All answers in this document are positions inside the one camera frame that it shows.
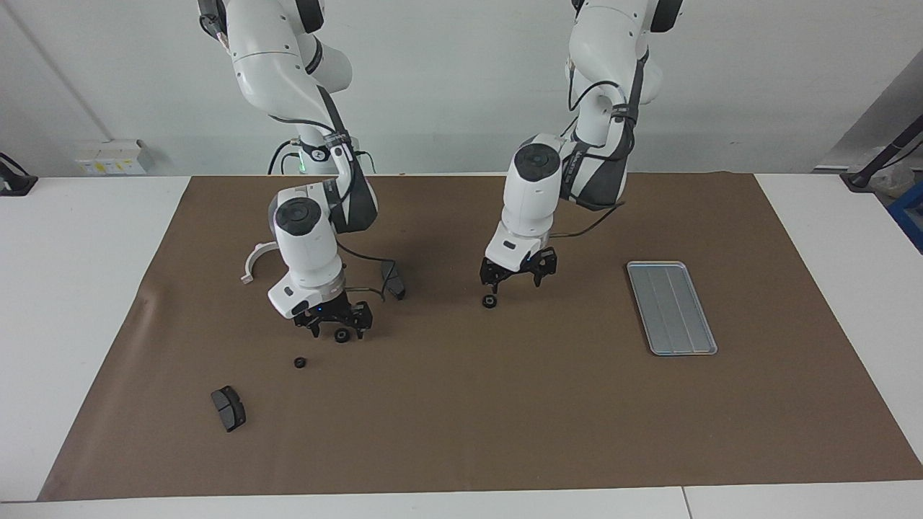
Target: brown mat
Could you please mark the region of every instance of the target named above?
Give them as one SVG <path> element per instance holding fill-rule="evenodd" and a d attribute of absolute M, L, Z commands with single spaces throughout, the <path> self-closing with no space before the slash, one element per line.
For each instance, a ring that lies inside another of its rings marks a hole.
<path fill-rule="evenodd" d="M 492 311 L 477 271 L 503 180 L 375 178 L 379 221 L 343 241 L 397 258 L 409 295 L 369 298 L 346 346 L 271 308 L 277 255 L 238 281 L 271 196 L 305 182 L 192 180 L 41 500 L 923 478 L 752 176 L 633 175 L 611 221 L 554 244 L 556 276 Z M 562 204 L 556 230 L 596 217 Z M 718 356 L 649 353 L 635 259 L 689 265 Z M 226 384 L 248 416 L 231 434 Z"/>

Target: black cable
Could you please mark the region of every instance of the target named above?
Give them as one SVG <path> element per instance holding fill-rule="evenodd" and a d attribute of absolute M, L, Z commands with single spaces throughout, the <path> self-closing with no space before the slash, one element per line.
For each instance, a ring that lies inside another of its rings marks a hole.
<path fill-rule="evenodd" d="M 0 159 L 3 159 L 3 160 L 5 160 L 5 161 L 7 161 L 8 163 L 10 163 L 11 165 L 15 166 L 16 169 L 18 169 L 19 171 L 21 171 L 22 174 L 24 174 L 25 176 L 30 176 L 30 175 L 29 175 L 29 172 L 26 171 L 25 168 L 23 168 L 22 166 L 20 166 L 18 162 L 16 162 L 16 161 L 14 161 L 13 159 L 9 158 L 9 155 L 7 155 L 6 153 L 0 152 Z"/>
<path fill-rule="evenodd" d="M 604 80 L 602 80 L 602 81 L 596 81 L 594 84 L 592 84 L 592 85 L 590 85 L 589 87 L 587 87 L 587 89 L 586 89 L 585 91 L 583 91 L 582 94 L 580 94 L 580 97 L 577 98 L 577 102 L 574 103 L 573 100 L 572 100 L 572 99 L 573 99 L 573 93 L 574 93 L 574 71 L 573 71 L 573 69 L 572 69 L 572 70 L 570 71 L 570 86 L 568 87 L 568 108 L 573 112 L 574 110 L 577 109 L 578 106 L 580 106 L 580 103 L 581 103 L 581 101 L 583 101 L 583 98 L 586 97 L 586 95 L 587 95 L 588 93 L 590 93 L 590 91 L 591 91 L 592 89 L 594 89 L 594 88 L 596 88 L 596 87 L 602 87 L 603 85 L 609 85 L 609 86 L 615 87 L 616 89 L 621 89 L 621 88 L 622 88 L 621 85 L 619 85 L 619 84 L 616 83 L 615 81 L 609 81 L 609 80 L 606 80 L 606 79 L 604 79 Z"/>
<path fill-rule="evenodd" d="M 618 161 L 624 160 L 628 155 L 631 155 L 631 152 L 634 151 L 634 147 L 637 141 L 635 140 L 635 136 L 634 136 L 634 125 L 629 124 L 630 120 L 631 119 L 627 119 L 625 121 L 625 131 L 629 132 L 629 139 L 631 139 L 631 143 L 629 144 L 628 154 L 625 157 L 611 157 L 611 156 L 604 157 L 603 155 L 594 155 L 592 153 L 584 153 L 583 158 L 584 159 L 596 159 L 597 161 L 603 161 L 605 163 L 617 163 Z M 564 169 L 567 169 L 568 163 L 570 162 L 570 159 L 573 158 L 573 156 L 574 155 L 572 153 L 568 155 L 567 157 L 564 157 L 563 159 L 561 159 L 561 167 Z"/>
<path fill-rule="evenodd" d="M 356 286 L 346 288 L 346 292 L 371 292 L 372 294 L 378 294 L 378 297 L 381 297 L 382 301 L 387 301 L 385 299 L 385 293 L 372 288 L 371 286 Z"/>
<path fill-rule="evenodd" d="M 276 167 L 276 161 L 279 159 L 279 154 L 282 153 L 282 150 L 284 150 L 286 146 L 291 146 L 291 145 L 292 145 L 292 140 L 288 139 L 282 144 L 280 144 L 279 148 L 276 148 L 276 152 L 272 154 L 272 160 L 270 161 L 270 169 L 269 171 L 266 172 L 266 176 L 272 175 L 272 170 L 273 168 Z"/>
<path fill-rule="evenodd" d="M 899 158 L 899 159 L 894 159 L 894 160 L 891 161 L 890 163 L 885 164 L 884 166 L 881 167 L 881 169 L 889 168 L 889 167 L 891 167 L 891 166 L 893 166 L 893 165 L 895 165 L 895 164 L 901 162 L 903 159 L 906 159 L 906 158 L 909 157 L 910 155 L 913 155 L 914 153 L 917 152 L 917 150 L 920 149 L 920 146 L 923 146 L 923 140 L 921 140 L 920 142 L 918 142 L 917 145 L 914 146 L 913 150 L 908 151 L 908 152 L 905 153 L 904 156 L 902 156 L 901 158 Z"/>
<path fill-rule="evenodd" d="M 336 133 L 336 130 L 325 125 L 324 123 L 319 123 L 318 121 L 311 121 L 308 119 L 282 119 L 281 117 L 276 117 L 275 115 L 270 115 L 270 117 L 280 123 L 285 123 L 287 125 L 309 125 L 312 127 L 321 127 L 330 133 Z"/>
<path fill-rule="evenodd" d="M 346 254 L 349 254 L 350 256 L 356 256 L 360 260 L 380 261 L 382 263 L 384 263 L 385 261 L 394 261 L 394 259 L 390 259 L 390 258 L 376 258 L 375 256 L 366 256 L 365 254 L 359 254 L 358 252 L 355 252 L 354 250 L 350 250 L 347 246 L 340 243 L 340 240 L 337 240 L 337 245 L 340 246 L 340 248 L 343 249 L 343 252 L 345 252 Z"/>
<path fill-rule="evenodd" d="M 378 175 L 378 169 L 375 167 L 375 157 L 373 157 L 371 153 L 368 151 L 357 151 L 355 154 L 356 156 L 367 155 L 368 161 L 372 163 L 372 173 Z"/>
<path fill-rule="evenodd" d="M 548 238 L 549 238 L 549 239 L 555 239 L 555 238 L 576 238 L 576 237 L 579 237 L 579 236 L 583 236 L 583 235 L 589 233 L 590 231 L 592 231 L 593 229 L 595 229 L 597 225 L 599 225 L 600 223 L 604 222 L 606 218 L 608 218 L 609 216 L 612 216 L 612 213 L 615 212 L 618 208 L 622 207 L 623 205 L 625 205 L 625 202 L 619 202 L 619 203 L 617 203 L 616 206 L 613 207 L 612 209 L 610 209 L 606 214 L 604 214 L 602 218 L 600 218 L 599 220 L 597 220 L 593 225 L 590 225 L 590 226 L 587 227 L 586 229 L 583 229 L 583 230 L 580 231 L 579 233 L 556 233 L 556 234 L 550 235 Z"/>
<path fill-rule="evenodd" d="M 577 119 L 579 119 L 579 118 L 580 118 L 579 115 L 577 115 L 576 117 L 574 117 L 574 120 L 573 120 L 573 121 L 570 121 L 570 124 L 568 125 L 568 127 L 564 128 L 564 131 L 561 132 L 560 137 L 564 137 L 565 135 L 567 135 L 567 134 L 568 134 L 568 130 L 570 130 L 571 128 L 573 128 L 574 125 L 577 124 Z"/>
<path fill-rule="evenodd" d="M 346 192 L 343 193 L 342 197 L 340 197 L 340 201 L 337 202 L 337 205 L 330 208 L 331 217 L 333 216 L 333 209 L 340 207 L 346 201 L 346 199 L 348 199 L 349 196 L 353 194 L 353 187 L 355 187 L 355 166 L 353 166 L 353 163 L 350 162 L 349 163 L 349 186 L 346 187 Z"/>
<path fill-rule="evenodd" d="M 298 153 L 288 153 L 284 157 L 282 157 L 282 174 L 283 175 L 285 175 L 285 159 L 288 159 L 291 157 L 294 157 L 298 159 L 299 161 L 301 160 L 301 155 L 299 155 Z"/>
<path fill-rule="evenodd" d="M 910 126 L 907 127 L 903 132 L 901 132 L 901 135 L 897 136 L 897 139 L 886 146 L 884 150 L 878 154 L 878 156 L 876 156 L 868 165 L 862 168 L 862 171 L 856 173 L 855 175 L 844 176 L 844 180 L 849 186 L 849 190 L 861 192 L 866 187 L 868 187 L 871 178 L 875 176 L 875 174 L 878 173 L 882 168 L 888 165 L 889 161 L 896 157 L 898 153 L 903 151 L 906 147 L 910 146 L 910 143 L 921 134 L 923 134 L 923 115 L 918 117 L 917 120 L 911 123 Z"/>
<path fill-rule="evenodd" d="M 338 245 L 341 249 L 343 249 L 343 252 L 345 252 L 345 253 L 347 253 L 347 254 L 349 254 L 349 255 L 351 255 L 351 256 L 355 256 L 355 257 L 357 257 L 357 258 L 360 259 L 360 260 L 378 261 L 378 262 L 380 262 L 380 263 L 390 263 L 390 264 L 391 264 L 390 268 L 388 269 L 388 274 L 385 275 L 385 282 L 384 282 L 383 284 L 381 284 L 381 292 L 382 292 L 382 293 L 384 293 L 385 289 L 388 288 L 388 282 L 391 281 L 392 279 L 396 279 L 396 278 L 392 277 L 392 274 L 394 273 L 394 270 L 395 270 L 395 269 L 397 268 L 397 266 L 398 266 L 397 260 L 395 260 L 395 259 L 390 259 L 390 258 L 376 258 L 375 256 L 367 256 L 367 255 L 365 255 L 365 254 L 360 254 L 360 253 L 358 253 L 358 252 L 356 252 L 356 251 L 354 251 L 354 250 L 349 249 L 349 248 L 348 248 L 347 246 L 345 246 L 344 244 L 340 243 L 340 240 L 337 240 L 337 245 Z"/>

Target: metal tray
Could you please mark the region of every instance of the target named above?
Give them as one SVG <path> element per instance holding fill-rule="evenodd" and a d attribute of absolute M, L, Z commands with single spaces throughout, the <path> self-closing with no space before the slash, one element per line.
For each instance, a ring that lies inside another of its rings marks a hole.
<path fill-rule="evenodd" d="M 680 261 L 633 261 L 628 271 L 647 342 L 655 355 L 718 353 L 685 264 Z"/>

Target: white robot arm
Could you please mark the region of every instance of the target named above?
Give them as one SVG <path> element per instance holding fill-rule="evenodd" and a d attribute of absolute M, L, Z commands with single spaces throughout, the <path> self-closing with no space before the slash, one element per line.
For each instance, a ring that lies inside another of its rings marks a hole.
<path fill-rule="evenodd" d="M 501 221 L 481 265 L 481 281 L 494 294 L 512 275 L 531 273 L 539 286 L 557 271 L 548 241 L 558 199 L 591 211 L 617 207 L 638 106 L 656 97 L 662 82 L 649 60 L 648 34 L 672 29 L 682 7 L 682 0 L 572 3 L 577 16 L 567 71 L 569 108 L 580 110 L 576 128 L 566 137 L 535 136 L 513 157 Z"/>
<path fill-rule="evenodd" d="M 332 161 L 337 176 L 285 189 L 270 204 L 270 229 L 289 272 L 269 292 L 286 319 L 317 336 L 337 321 L 371 328 L 365 303 L 345 293 L 336 233 L 364 231 L 378 201 L 330 97 L 352 80 L 346 56 L 315 38 L 322 0 L 198 0 L 202 29 L 222 43 L 244 97 L 277 121 L 297 127 L 305 163 Z"/>

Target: white table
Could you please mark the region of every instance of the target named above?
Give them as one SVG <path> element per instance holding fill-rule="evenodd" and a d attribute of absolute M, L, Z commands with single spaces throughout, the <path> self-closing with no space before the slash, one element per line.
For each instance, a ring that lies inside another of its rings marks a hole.
<path fill-rule="evenodd" d="M 923 257 L 836 177 L 759 180 L 921 456 Z M 37 497 L 187 181 L 43 179 L 0 199 L 0 501 Z M 11 518 L 228 515 L 918 519 L 923 482 L 0 504 Z"/>

